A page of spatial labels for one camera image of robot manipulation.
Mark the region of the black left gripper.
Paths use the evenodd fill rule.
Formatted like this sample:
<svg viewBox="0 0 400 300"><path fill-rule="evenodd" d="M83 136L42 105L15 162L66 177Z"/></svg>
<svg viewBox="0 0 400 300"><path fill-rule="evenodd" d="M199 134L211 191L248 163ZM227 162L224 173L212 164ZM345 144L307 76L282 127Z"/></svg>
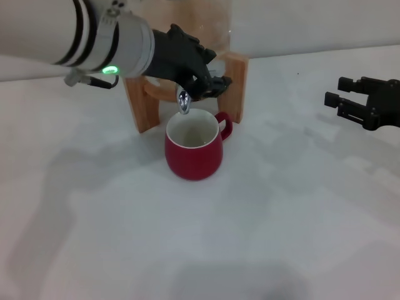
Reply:
<svg viewBox="0 0 400 300"><path fill-rule="evenodd" d="M217 98L232 84L230 77L211 77L208 64L216 53L178 25L172 24L168 32L154 29L152 33L154 54L145 76L175 82L189 91L193 100Z"/></svg>

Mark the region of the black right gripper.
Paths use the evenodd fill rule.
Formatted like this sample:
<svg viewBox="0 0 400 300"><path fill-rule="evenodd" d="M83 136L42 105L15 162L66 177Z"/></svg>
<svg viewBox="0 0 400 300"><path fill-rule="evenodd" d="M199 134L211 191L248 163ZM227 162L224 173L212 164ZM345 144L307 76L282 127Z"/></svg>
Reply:
<svg viewBox="0 0 400 300"><path fill-rule="evenodd" d="M367 94L366 106L326 92L324 105L337 109L337 115L375 131L383 126L399 127L399 80L383 81L362 77L354 81L340 77L337 89L343 92Z"/></svg>

